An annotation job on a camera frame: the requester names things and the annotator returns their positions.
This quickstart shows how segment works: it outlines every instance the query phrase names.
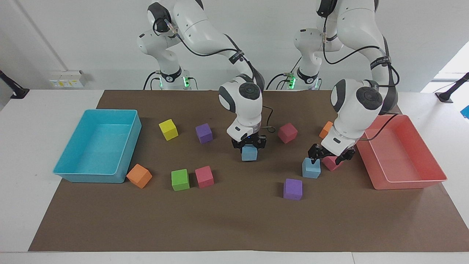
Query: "purple cube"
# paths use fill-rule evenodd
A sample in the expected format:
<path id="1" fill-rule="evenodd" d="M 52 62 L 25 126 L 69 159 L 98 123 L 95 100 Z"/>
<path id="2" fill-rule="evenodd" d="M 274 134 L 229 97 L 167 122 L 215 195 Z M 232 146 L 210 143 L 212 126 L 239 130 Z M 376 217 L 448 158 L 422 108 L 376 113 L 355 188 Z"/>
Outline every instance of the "purple cube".
<path id="1" fill-rule="evenodd" d="M 201 144 L 204 144 L 213 140 L 212 131 L 210 127 L 208 126 L 208 124 L 202 124 L 196 127 L 196 133 Z"/>
<path id="2" fill-rule="evenodd" d="M 283 185 L 283 198 L 300 200 L 303 196 L 303 182 L 297 179 L 286 179 Z"/>

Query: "plastic container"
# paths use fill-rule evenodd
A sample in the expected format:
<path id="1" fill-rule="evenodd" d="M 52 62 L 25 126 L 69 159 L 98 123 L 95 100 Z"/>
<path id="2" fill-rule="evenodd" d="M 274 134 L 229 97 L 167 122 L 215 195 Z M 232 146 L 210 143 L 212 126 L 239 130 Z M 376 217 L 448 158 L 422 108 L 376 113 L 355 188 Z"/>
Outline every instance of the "plastic container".
<path id="1" fill-rule="evenodd" d="M 71 182 L 122 183 L 141 128 L 136 110 L 86 110 L 54 174 Z"/>
<path id="2" fill-rule="evenodd" d="M 379 116 L 364 137 L 376 135 L 390 117 Z M 447 180 L 406 115 L 396 116 L 374 140 L 359 141 L 357 147 L 377 190 L 425 188 Z"/>

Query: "pink plastic tray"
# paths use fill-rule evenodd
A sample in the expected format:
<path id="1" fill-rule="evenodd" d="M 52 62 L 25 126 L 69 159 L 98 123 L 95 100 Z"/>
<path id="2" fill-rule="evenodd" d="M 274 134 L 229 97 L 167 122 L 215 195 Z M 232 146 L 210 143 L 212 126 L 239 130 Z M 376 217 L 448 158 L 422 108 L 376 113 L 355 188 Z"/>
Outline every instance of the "pink plastic tray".
<path id="1" fill-rule="evenodd" d="M 371 138 L 391 116 L 379 116 L 365 131 Z M 406 115 L 396 116 L 372 141 L 358 150 L 377 190 L 416 189 L 447 180 L 446 175 Z"/>

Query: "cube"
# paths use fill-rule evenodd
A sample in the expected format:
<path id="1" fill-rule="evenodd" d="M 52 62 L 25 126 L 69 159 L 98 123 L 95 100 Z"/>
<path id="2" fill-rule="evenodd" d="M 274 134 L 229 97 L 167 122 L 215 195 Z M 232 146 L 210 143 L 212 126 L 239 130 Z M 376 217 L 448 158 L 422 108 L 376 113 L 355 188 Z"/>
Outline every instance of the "cube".
<path id="1" fill-rule="evenodd" d="M 151 179 L 151 173 L 139 164 L 136 164 L 127 174 L 129 181 L 143 189 Z"/>
<path id="2" fill-rule="evenodd" d="M 303 182 L 297 179 L 286 179 L 283 184 L 283 198 L 299 201 L 303 196 Z"/>
<path id="3" fill-rule="evenodd" d="M 202 124 L 196 127 L 196 133 L 200 144 L 204 144 L 213 140 L 213 134 L 208 124 Z"/>
<path id="4" fill-rule="evenodd" d="M 254 145 L 246 144 L 241 149 L 242 161 L 255 161 L 257 160 L 257 148 Z"/>
<path id="5" fill-rule="evenodd" d="M 159 128 L 161 129 L 161 132 L 163 132 L 163 136 L 165 136 L 166 141 L 179 136 L 172 119 L 160 123 Z"/>
<path id="6" fill-rule="evenodd" d="M 329 131 L 331 130 L 331 127 L 333 125 L 334 125 L 334 123 L 332 123 L 331 121 L 327 121 L 327 123 L 325 124 L 323 130 L 319 134 L 319 137 L 324 139 L 327 136 L 327 134 L 329 134 Z"/>
<path id="7" fill-rule="evenodd" d="M 339 168 L 342 165 L 343 161 L 341 161 L 339 165 L 336 165 L 335 159 L 337 159 L 336 156 L 329 156 L 323 158 L 324 166 L 326 166 L 330 171 L 334 171 L 335 169 Z"/>
<path id="8" fill-rule="evenodd" d="M 292 123 L 288 123 L 282 126 L 279 129 L 278 136 L 283 141 L 283 143 L 287 144 L 290 141 L 294 140 L 298 135 L 298 130 L 292 125 Z"/>
<path id="9" fill-rule="evenodd" d="M 171 185 L 175 191 L 187 190 L 189 186 L 189 174 L 187 169 L 171 172 Z"/>
<path id="10" fill-rule="evenodd" d="M 466 108 L 464 108 L 463 110 L 461 110 L 461 114 L 465 118 L 469 118 L 469 105 Z"/>
<path id="11" fill-rule="evenodd" d="M 302 167 L 304 178 L 317 179 L 321 174 L 321 162 L 318 159 L 313 164 L 310 158 L 305 158 Z"/>
<path id="12" fill-rule="evenodd" d="M 210 185 L 213 185 L 213 175 L 210 166 L 205 166 L 203 168 L 196 170 L 197 183 L 199 188 L 205 188 Z"/>

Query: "orange cube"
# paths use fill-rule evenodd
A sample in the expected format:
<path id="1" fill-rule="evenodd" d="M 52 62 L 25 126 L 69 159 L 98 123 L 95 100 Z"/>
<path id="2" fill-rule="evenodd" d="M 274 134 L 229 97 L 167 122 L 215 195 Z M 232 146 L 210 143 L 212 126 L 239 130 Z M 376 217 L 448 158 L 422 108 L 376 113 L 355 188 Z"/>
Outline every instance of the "orange cube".
<path id="1" fill-rule="evenodd" d="M 150 172 L 139 164 L 136 164 L 135 167 L 127 174 L 127 178 L 130 180 L 130 182 L 137 185 L 141 189 L 145 187 L 145 185 L 150 181 L 151 177 L 152 176 Z"/>
<path id="2" fill-rule="evenodd" d="M 331 122 L 331 121 L 327 121 L 327 123 L 325 124 L 323 130 L 321 131 L 321 133 L 319 134 L 319 137 L 324 139 L 327 134 L 329 134 L 329 130 L 331 129 L 331 127 L 333 126 L 334 124 Z"/>

